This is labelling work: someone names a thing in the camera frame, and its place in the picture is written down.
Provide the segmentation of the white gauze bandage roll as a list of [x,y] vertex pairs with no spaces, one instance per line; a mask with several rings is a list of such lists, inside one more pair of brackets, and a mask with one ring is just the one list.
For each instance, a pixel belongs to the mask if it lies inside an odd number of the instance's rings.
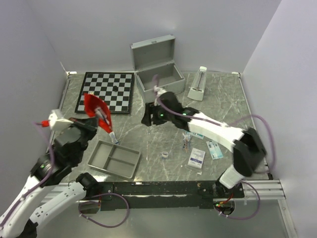
[[97,117],[99,117],[101,120],[103,120],[105,123],[109,124],[109,121],[107,119],[107,115],[106,113],[100,108],[100,107],[97,107],[95,109],[95,114]]

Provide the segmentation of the red fabric zipper pouch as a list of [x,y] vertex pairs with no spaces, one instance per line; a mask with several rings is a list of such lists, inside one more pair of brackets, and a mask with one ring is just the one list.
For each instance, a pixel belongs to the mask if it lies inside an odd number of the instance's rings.
[[107,104],[93,94],[84,94],[84,110],[89,117],[97,117],[99,126],[107,133],[113,132],[111,113]]

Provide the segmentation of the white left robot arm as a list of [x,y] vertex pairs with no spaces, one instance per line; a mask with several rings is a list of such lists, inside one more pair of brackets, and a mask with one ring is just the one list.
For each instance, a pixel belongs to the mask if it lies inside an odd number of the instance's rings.
[[50,201],[43,199],[82,162],[88,142],[97,133],[96,118],[66,120],[66,125],[50,124],[60,134],[49,143],[31,169],[25,185],[13,203],[0,217],[2,238],[35,238],[37,230],[72,203],[83,198],[93,199],[98,182],[89,174],[81,174],[75,182]]

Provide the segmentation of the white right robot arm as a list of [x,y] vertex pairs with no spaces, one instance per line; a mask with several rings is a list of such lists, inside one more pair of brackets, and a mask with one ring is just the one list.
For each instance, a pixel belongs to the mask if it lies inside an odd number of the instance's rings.
[[194,108],[184,108],[175,94],[165,89],[156,87],[154,94],[155,100],[146,104],[142,124],[152,126],[169,121],[179,129],[221,144],[233,154],[232,164],[217,179],[216,191],[220,197],[228,197],[236,184],[251,177],[266,156],[266,149],[255,129],[229,126]]

